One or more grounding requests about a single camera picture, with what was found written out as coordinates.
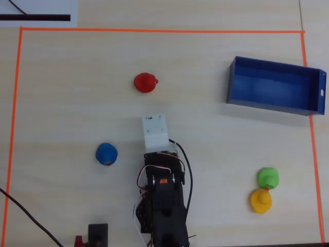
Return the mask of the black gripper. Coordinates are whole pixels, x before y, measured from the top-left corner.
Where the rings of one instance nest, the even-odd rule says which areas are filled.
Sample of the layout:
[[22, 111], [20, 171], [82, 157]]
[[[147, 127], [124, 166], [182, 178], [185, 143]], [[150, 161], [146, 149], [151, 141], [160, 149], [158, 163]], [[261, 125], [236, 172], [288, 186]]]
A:
[[176, 150], [158, 151], [144, 154], [147, 185], [155, 186], [157, 180], [171, 178], [175, 184], [185, 185], [186, 167]]

